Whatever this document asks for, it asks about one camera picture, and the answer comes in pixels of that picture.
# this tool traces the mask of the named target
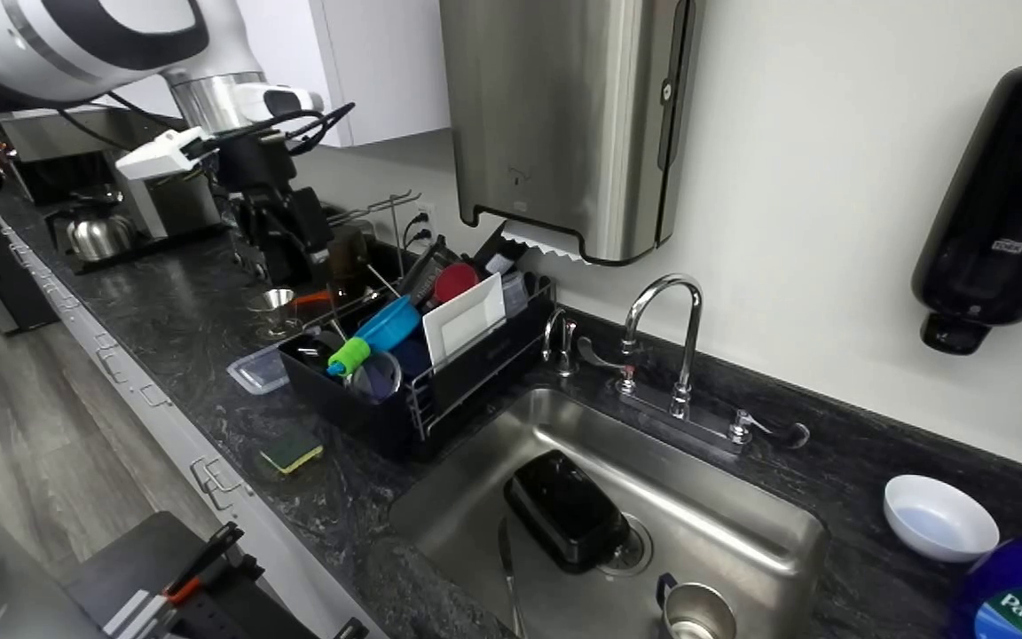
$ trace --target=black soap dispenser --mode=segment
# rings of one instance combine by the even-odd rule
[[[923,340],[948,356],[1022,323],[1022,66],[988,103],[911,290],[932,308]]]

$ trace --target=wall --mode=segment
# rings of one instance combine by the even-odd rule
[[[707,286],[704,351],[1022,458],[1022,327],[976,360],[918,344],[918,245],[993,82],[1022,63],[1022,0],[710,0],[677,239],[630,269],[548,263],[621,319],[658,273]],[[319,155],[332,200],[424,189],[455,212],[438,143]],[[653,332],[683,332],[669,302]]]

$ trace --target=wall-mounted dispenser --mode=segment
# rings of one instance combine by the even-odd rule
[[[665,245],[695,13],[699,0],[443,0],[464,224],[560,231],[591,263]]]
[[[1022,323],[1022,66],[989,96],[911,286],[932,308],[923,340],[948,356]]]

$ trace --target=granite countertop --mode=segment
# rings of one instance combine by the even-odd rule
[[[74,273],[55,253],[36,205],[0,194],[0,218],[392,635],[505,635],[495,615],[392,535],[386,511],[427,472],[424,465],[378,458],[317,418],[291,389],[248,396],[226,381],[226,363],[263,349],[261,316],[248,311],[261,290],[235,263],[226,239]],[[760,418],[812,425],[802,451],[754,448],[729,465],[826,524],[812,635],[940,635],[964,568],[923,562],[890,535],[880,490],[899,472],[953,480],[999,513],[1003,538],[1022,531],[1022,465],[1016,461],[718,360],[699,363],[699,386]],[[296,480],[272,480],[255,458],[288,431],[319,433],[326,453]]]

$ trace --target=sink drain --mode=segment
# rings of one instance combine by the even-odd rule
[[[618,548],[618,555],[605,563],[605,570],[625,575],[644,570],[653,562],[653,535],[644,521],[630,519],[630,538]]]

